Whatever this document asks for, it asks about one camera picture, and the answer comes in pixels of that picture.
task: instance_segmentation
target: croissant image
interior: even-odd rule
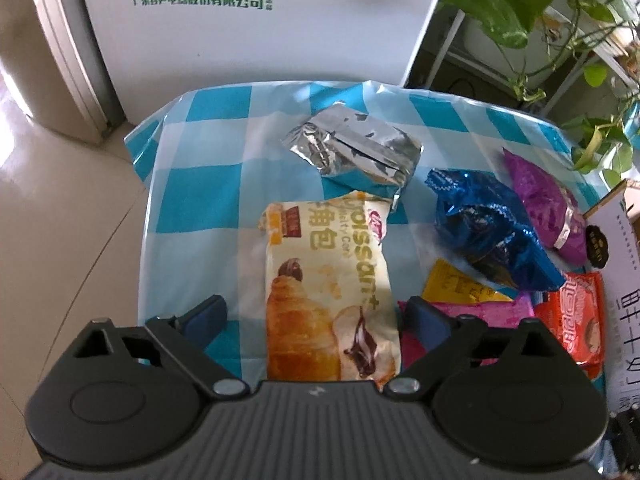
[[[361,306],[342,309],[334,319],[334,333],[340,349],[340,376],[343,381],[374,380],[382,388],[396,374],[391,342],[370,332],[377,313]]]
[[[310,300],[302,282],[277,276],[267,299],[267,377],[339,381],[340,356],[328,309]]]

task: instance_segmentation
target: croissant package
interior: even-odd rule
[[[382,387],[400,371],[382,255],[389,206],[354,191],[326,202],[273,203],[263,213],[270,380]]]

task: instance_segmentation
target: product box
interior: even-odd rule
[[[584,217],[590,266],[606,295],[607,404],[620,412],[640,404],[640,182],[622,181]]]

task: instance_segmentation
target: orange snack package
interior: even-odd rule
[[[563,273],[566,283],[557,292],[543,293],[536,317],[548,327],[590,379],[604,362],[604,286],[599,272]]]

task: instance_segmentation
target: floor tile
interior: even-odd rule
[[[82,286],[51,349],[43,377],[92,319],[110,317],[116,326],[136,325],[147,197],[146,190],[140,194]]]
[[[127,123],[127,121],[122,123],[111,133],[111,135],[109,135],[107,140],[104,141],[104,144],[102,145],[104,151],[111,153],[111,155],[115,155],[122,160],[131,162],[129,150],[124,145],[124,138],[128,136],[132,130],[132,124]]]
[[[74,297],[142,189],[130,164],[0,100],[0,384],[21,410]]]
[[[0,387],[0,478],[13,480],[18,467],[20,440],[24,431],[22,414]]]

